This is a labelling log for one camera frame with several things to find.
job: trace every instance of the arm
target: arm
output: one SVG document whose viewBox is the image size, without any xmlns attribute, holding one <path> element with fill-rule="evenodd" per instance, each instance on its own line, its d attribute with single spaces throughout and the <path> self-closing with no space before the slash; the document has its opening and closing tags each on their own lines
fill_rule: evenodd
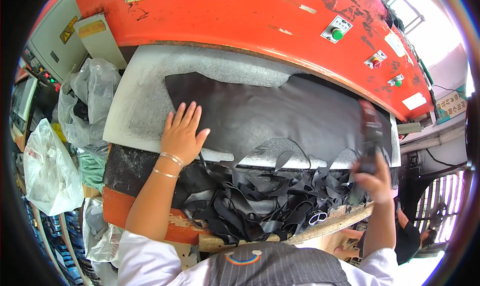
<svg viewBox="0 0 480 286">
<path fill-rule="evenodd" d="M 200 152 L 210 129 L 200 131 L 195 137 L 202 108 L 192 102 L 183 116 L 185 108 L 185 103 L 181 103 L 175 118 L 172 112 L 168 114 L 160 151 L 178 156 L 187 165 Z M 166 157 L 160 157 L 154 169 L 174 176 L 181 171 L 177 163 Z M 156 241 L 164 240 L 176 183 L 177 178 L 152 171 L 130 209 L 125 229 Z"/>
<path fill-rule="evenodd" d="M 383 156 L 377 153 L 377 173 L 357 173 L 358 163 L 354 166 L 355 180 L 367 191 L 374 201 L 373 212 L 368 220 L 368 228 L 363 243 L 363 258 L 383 248 L 395 248 L 395 207 L 390 192 L 390 172 Z"/>
<path fill-rule="evenodd" d="M 398 214 L 398 223 L 402 227 L 402 229 L 405 229 L 405 226 L 409 223 L 408 217 L 403 213 L 402 209 L 399 209 L 397 211 Z"/>
</svg>

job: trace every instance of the green cloth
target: green cloth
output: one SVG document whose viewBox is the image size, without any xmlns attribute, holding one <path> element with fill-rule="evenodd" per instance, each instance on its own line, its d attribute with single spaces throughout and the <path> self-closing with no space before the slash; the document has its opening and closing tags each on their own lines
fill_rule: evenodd
<svg viewBox="0 0 480 286">
<path fill-rule="evenodd" d="M 107 158 L 83 152 L 77 153 L 77 159 L 81 170 L 81 181 L 86 186 L 98 189 L 102 193 L 102 188 L 105 186 L 102 180 Z"/>
</svg>

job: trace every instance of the cable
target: cable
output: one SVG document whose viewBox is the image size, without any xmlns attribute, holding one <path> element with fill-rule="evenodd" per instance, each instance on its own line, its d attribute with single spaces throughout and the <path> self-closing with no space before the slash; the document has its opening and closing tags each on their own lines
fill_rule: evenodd
<svg viewBox="0 0 480 286">
<path fill-rule="evenodd" d="M 457 91 L 457 92 L 463 92 L 463 93 L 465 93 L 465 91 L 456 90 L 456 89 L 451 89 L 451 88 L 445 88 L 445 87 L 443 87 L 443 86 L 436 85 L 436 84 L 433 84 L 433 86 L 440 87 L 440 88 L 443 88 L 443 89 L 445 89 L 445 90 L 451 90 L 451 91 Z"/>
<path fill-rule="evenodd" d="M 435 157 L 430 153 L 430 151 L 429 151 L 428 149 L 425 149 L 425 150 L 427 151 L 427 153 L 430 155 L 430 157 L 431 157 L 434 161 L 436 161 L 436 162 L 438 162 L 438 163 L 441 163 L 441 164 L 443 164 L 443 165 L 446 165 L 446 166 L 458 167 L 458 165 L 454 165 L 454 164 L 449 164 L 449 163 L 445 163 L 445 162 L 438 161 L 437 159 L 435 159 Z"/>
</svg>

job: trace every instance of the bracelet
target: bracelet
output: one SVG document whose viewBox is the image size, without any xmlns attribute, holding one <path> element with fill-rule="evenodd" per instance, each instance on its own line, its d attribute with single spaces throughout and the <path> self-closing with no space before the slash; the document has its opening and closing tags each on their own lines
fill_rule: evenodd
<svg viewBox="0 0 480 286">
<path fill-rule="evenodd" d="M 174 178 L 174 179 L 180 178 L 180 176 L 174 176 L 174 175 L 170 175 L 170 174 L 165 174 L 164 172 L 161 172 L 161 171 L 159 171 L 158 169 L 153 169 L 153 171 L 156 172 L 156 173 L 159 173 L 160 175 L 167 176 L 167 177 L 169 177 L 169 178 Z"/>
<path fill-rule="evenodd" d="M 160 157 L 167 157 L 167 158 L 173 160 L 175 163 L 177 163 L 178 166 L 180 166 L 181 168 L 185 167 L 185 163 L 183 163 L 183 161 L 177 155 L 169 154 L 167 152 L 163 152 L 163 153 L 160 153 Z"/>
</svg>

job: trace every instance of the paper label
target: paper label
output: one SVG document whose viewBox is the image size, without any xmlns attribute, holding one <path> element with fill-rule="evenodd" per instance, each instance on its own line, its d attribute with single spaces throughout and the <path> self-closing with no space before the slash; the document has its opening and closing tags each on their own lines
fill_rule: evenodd
<svg viewBox="0 0 480 286">
<path fill-rule="evenodd" d="M 63 265 L 63 267 L 66 267 L 65 262 L 63 261 L 62 254 L 60 254 L 56 249 L 55 249 L 55 255 L 57 255 L 58 262 L 60 262 L 60 264 Z"/>
<path fill-rule="evenodd" d="M 385 36 L 385 41 L 390 45 L 390 47 L 392 47 L 397 56 L 403 57 L 407 53 L 402 41 L 392 30 L 390 30 L 390 33 Z"/>
<path fill-rule="evenodd" d="M 413 110 L 425 103 L 427 103 L 427 99 L 423 97 L 423 95 L 420 92 L 417 92 L 413 96 L 406 98 L 405 100 L 402 101 L 402 103 L 405 104 L 405 106 L 409 110 Z"/>
<path fill-rule="evenodd" d="M 91 22 L 90 24 L 87 24 L 78 28 L 78 37 L 84 38 L 92 34 L 106 31 L 106 30 L 107 30 L 107 27 L 105 26 L 105 23 L 103 22 L 103 20 L 99 19 L 97 21 Z"/>
</svg>

